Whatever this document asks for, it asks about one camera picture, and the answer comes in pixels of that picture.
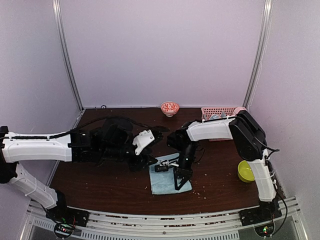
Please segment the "plain light blue towel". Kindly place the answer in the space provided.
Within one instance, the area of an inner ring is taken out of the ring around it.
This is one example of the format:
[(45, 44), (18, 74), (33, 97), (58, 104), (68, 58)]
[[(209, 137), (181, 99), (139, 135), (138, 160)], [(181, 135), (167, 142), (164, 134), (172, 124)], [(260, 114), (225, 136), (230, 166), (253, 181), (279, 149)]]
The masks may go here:
[(173, 160), (179, 157), (179, 153), (173, 153), (169, 155), (163, 155), (157, 157), (157, 162), (148, 167), (150, 189), (153, 195), (172, 195), (180, 194), (191, 191), (192, 185), (190, 181), (187, 181), (180, 190), (175, 189), (174, 172), (170, 168), (168, 171), (156, 172), (155, 166), (160, 164), (162, 161)]

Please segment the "blue polka dot towel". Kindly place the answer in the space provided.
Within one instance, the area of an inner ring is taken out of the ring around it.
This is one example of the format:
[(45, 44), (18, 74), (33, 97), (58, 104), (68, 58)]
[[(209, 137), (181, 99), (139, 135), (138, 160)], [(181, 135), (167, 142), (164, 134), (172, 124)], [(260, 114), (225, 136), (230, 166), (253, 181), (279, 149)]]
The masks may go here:
[(224, 111), (222, 111), (221, 113), (217, 114), (212, 114), (209, 118), (209, 120), (216, 120), (216, 119), (221, 119), (221, 118), (225, 118), (227, 115), (225, 114)]

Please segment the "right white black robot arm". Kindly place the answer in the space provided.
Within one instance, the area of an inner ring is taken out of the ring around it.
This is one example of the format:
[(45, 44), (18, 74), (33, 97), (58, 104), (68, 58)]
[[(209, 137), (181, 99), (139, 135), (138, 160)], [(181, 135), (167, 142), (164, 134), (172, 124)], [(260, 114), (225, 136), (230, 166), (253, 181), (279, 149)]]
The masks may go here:
[(174, 187), (180, 190), (190, 180), (198, 142), (226, 139), (234, 141), (238, 155), (253, 173), (258, 190), (256, 216), (266, 221), (279, 209), (276, 180), (270, 156), (275, 149), (268, 147), (266, 133), (246, 110), (232, 116), (204, 121), (188, 121), (167, 137), (167, 145), (179, 152), (173, 167)]

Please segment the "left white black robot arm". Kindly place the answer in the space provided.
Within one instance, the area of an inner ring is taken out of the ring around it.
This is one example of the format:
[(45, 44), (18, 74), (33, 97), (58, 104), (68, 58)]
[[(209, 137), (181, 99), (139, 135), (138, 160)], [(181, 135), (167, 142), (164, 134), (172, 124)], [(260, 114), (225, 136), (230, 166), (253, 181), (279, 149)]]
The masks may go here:
[(138, 172), (154, 162), (152, 146), (163, 134), (156, 127), (125, 117), (106, 117), (102, 126), (86, 131), (83, 126), (55, 134), (18, 134), (0, 128), (0, 182), (15, 186), (37, 201), (61, 222), (72, 218), (65, 195), (32, 176), (21, 161), (94, 163), (126, 162)]

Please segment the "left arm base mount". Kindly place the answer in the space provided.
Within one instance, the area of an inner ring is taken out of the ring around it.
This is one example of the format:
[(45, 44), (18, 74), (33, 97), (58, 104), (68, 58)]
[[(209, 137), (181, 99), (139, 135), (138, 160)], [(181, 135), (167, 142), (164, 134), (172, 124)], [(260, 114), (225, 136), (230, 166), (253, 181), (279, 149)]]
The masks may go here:
[(66, 211), (46, 209), (46, 217), (54, 223), (67, 224), (71, 227), (86, 227), (90, 213), (86, 210), (80, 210), (68, 207)]

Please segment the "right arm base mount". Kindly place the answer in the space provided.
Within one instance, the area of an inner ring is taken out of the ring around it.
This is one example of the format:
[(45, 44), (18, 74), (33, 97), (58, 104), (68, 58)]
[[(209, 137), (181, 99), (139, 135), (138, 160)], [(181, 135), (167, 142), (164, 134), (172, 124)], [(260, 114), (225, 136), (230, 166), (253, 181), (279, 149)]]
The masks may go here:
[(282, 212), (279, 209), (272, 211), (260, 206), (255, 208), (243, 209), (239, 211), (238, 214), (242, 226), (260, 224), (282, 216)]

